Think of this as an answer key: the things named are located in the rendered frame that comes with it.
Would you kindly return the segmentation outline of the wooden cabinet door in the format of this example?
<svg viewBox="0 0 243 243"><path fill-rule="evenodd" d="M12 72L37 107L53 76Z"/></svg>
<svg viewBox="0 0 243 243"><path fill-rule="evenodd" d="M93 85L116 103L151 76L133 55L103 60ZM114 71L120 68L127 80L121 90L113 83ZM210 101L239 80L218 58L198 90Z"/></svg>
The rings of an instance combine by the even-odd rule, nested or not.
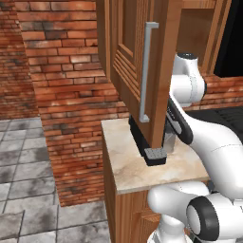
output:
<svg viewBox="0 0 243 243"><path fill-rule="evenodd" d="M110 0L110 78L146 141L162 144L183 0Z"/></svg>

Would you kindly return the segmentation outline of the wooden base cabinet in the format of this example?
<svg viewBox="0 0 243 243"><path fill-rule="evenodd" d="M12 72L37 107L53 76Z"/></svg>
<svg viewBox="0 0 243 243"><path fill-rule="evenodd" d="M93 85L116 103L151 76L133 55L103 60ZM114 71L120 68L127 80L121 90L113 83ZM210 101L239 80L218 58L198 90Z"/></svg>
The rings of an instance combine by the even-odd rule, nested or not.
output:
<svg viewBox="0 0 243 243"><path fill-rule="evenodd" d="M103 140L104 200L111 243L146 243L159 224L148 190L162 182L208 181L199 157L181 142L166 163L147 166L133 140Z"/></svg>

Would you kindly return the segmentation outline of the black and grey countertop appliance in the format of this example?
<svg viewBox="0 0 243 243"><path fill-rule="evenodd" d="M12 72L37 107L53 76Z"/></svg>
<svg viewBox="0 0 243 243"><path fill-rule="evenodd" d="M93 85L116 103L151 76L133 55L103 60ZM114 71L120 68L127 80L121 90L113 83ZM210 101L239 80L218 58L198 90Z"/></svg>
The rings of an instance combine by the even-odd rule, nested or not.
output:
<svg viewBox="0 0 243 243"><path fill-rule="evenodd" d="M165 164L167 155L174 152L176 142L176 134L168 120L165 120L163 138L161 147L159 148L150 147L132 116L129 116L128 123L130 125L131 134L140 151L140 155L144 158L146 164L148 166Z"/></svg>

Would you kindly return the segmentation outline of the black hob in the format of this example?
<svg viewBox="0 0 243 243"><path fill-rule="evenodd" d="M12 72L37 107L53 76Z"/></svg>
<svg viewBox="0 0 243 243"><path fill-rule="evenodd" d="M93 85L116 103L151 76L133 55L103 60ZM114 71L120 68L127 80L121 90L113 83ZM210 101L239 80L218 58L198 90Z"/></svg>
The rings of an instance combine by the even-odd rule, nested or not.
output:
<svg viewBox="0 0 243 243"><path fill-rule="evenodd" d="M187 114L204 122L213 122L229 127L243 143L243 106L187 111Z"/></svg>

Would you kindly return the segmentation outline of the wooden wall cabinet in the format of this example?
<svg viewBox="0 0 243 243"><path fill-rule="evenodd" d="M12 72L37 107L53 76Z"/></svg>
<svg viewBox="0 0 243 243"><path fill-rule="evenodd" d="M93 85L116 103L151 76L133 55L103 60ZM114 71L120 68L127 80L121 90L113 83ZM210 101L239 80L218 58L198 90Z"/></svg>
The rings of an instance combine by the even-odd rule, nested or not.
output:
<svg viewBox="0 0 243 243"><path fill-rule="evenodd" d="M159 19L163 0L96 0L99 58L105 74L122 65L140 79L146 22ZM192 52L212 72L233 0L182 0L178 52Z"/></svg>

